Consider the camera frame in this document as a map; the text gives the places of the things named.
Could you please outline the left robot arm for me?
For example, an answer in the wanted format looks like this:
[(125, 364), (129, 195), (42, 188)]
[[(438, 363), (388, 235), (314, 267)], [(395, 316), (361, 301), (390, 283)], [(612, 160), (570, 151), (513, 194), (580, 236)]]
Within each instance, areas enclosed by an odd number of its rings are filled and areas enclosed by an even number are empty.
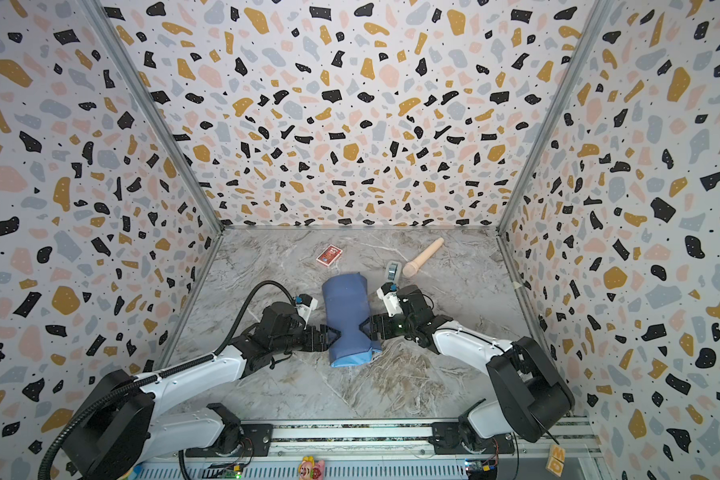
[(120, 479), (154, 457), (205, 449), (221, 456), (254, 453), (241, 419), (220, 403), (172, 414), (177, 405), (222, 384), (272, 368), (296, 351), (324, 352), (341, 336), (308, 323), (312, 309), (275, 302), (260, 322), (223, 340), (215, 351), (178, 365), (132, 376), (106, 375), (48, 447), (39, 478), (47, 479), (64, 452), (85, 479)]

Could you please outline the blue wrapping paper sheet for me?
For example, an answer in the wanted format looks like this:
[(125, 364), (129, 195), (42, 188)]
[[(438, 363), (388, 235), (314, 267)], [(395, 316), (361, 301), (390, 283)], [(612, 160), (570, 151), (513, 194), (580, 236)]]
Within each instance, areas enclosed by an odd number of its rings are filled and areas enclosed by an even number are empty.
[(381, 352), (381, 345), (360, 329), (371, 316), (366, 278), (360, 273), (334, 276), (322, 285), (322, 294), (326, 324), (340, 333), (329, 348), (331, 366), (354, 367), (372, 362)]

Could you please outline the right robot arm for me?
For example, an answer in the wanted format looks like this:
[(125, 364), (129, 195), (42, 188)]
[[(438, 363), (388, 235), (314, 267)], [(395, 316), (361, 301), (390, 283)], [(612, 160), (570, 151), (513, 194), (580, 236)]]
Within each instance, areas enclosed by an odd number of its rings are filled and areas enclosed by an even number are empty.
[(500, 436), (534, 443), (575, 405), (570, 388), (544, 349), (531, 337), (503, 340), (473, 331), (437, 314), (413, 285), (386, 284), (377, 291), (386, 311), (359, 324), (371, 340), (402, 337), (438, 355), (455, 358), (491, 381), (493, 394), (458, 417), (453, 434), (432, 443), (481, 453)]

